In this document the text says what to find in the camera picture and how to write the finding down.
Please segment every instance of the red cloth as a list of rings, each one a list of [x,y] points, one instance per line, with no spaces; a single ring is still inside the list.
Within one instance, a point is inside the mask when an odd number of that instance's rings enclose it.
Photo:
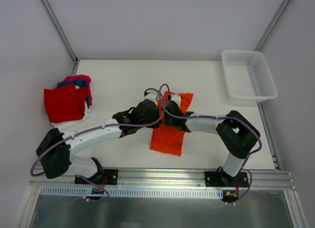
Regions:
[[[165,92],[164,99],[167,102],[168,92]],[[191,101],[193,94],[179,94],[181,96],[182,112],[186,112]],[[158,101],[159,113],[162,113],[160,101]],[[162,152],[174,154],[177,156],[182,155],[182,146],[185,132],[178,131],[175,127],[167,127],[164,125],[164,117],[159,128],[153,129],[150,149]]]
[[[88,88],[75,89],[69,84],[44,90],[44,103],[48,119],[52,123],[81,120],[84,117]]]
[[[89,88],[89,106],[92,106],[92,95],[91,95],[91,88],[90,88],[91,78],[87,75],[78,74],[75,76],[66,77],[63,82],[68,82],[68,81],[75,80],[75,79],[85,79],[87,81],[88,88]]]

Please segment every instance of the stack of clothes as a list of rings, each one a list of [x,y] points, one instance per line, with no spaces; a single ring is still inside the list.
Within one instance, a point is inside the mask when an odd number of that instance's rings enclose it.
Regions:
[[[68,76],[55,89],[44,90],[44,103],[49,121],[60,131],[80,124],[91,116],[91,78]]]

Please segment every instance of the white table surface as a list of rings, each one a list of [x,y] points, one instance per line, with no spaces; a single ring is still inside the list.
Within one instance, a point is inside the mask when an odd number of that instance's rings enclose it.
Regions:
[[[189,110],[222,115],[239,111],[261,133],[262,150],[248,160],[247,169],[274,169],[273,160],[257,105],[232,105],[225,89],[222,62],[200,61],[80,61],[78,74],[91,77],[91,117],[71,130],[93,126],[113,114],[137,106],[146,88],[167,83],[176,93],[194,93]],[[186,133],[182,155],[150,150],[152,129],[94,145],[77,155],[96,157],[105,167],[217,168],[223,166],[228,150],[218,135]]]

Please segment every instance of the robotic arm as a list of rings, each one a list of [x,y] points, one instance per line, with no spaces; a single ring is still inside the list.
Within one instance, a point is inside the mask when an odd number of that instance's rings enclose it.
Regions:
[[[257,143],[257,138],[239,121],[233,121],[231,118],[242,121],[260,137],[259,131],[238,111],[230,111],[226,116],[209,118],[192,111],[184,114],[179,107],[178,95],[172,95],[170,101],[165,105],[167,112],[164,124],[174,126],[179,131],[202,131],[219,135],[229,151],[227,160],[220,171],[220,179],[227,186],[234,185],[235,177],[246,163],[251,149]]]
[[[137,107],[118,112],[101,124],[79,132],[60,132],[58,128],[48,131],[36,154],[39,159],[41,158],[40,163],[48,179],[61,175],[81,175],[95,184],[101,184],[104,170],[99,161],[96,158],[86,159],[75,154],[94,144],[134,134],[146,125],[149,125],[148,128],[158,128],[160,123],[157,93],[151,92]],[[60,141],[66,142],[50,149]]]
[[[159,116],[157,99],[156,92],[149,92],[137,107],[118,112],[107,121],[79,132],[60,132],[57,128],[48,131],[36,150],[46,177],[52,179],[63,174],[81,175],[95,184],[101,184],[104,169],[99,161],[96,158],[81,158],[75,154],[94,144],[134,134],[142,127],[158,128],[162,116]],[[260,137],[257,129],[237,111],[220,117],[209,117],[194,112],[183,113],[179,108],[179,95],[171,95],[169,100],[165,105],[164,124],[176,127],[179,131],[218,134],[229,150],[227,160],[220,171],[220,180],[226,186],[235,185],[237,174],[257,143],[252,132]]]

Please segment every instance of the laundry basket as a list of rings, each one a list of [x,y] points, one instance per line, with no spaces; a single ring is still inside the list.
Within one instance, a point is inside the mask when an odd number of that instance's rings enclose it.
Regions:
[[[278,96],[261,52],[225,50],[221,56],[228,97],[232,102],[262,102]]]

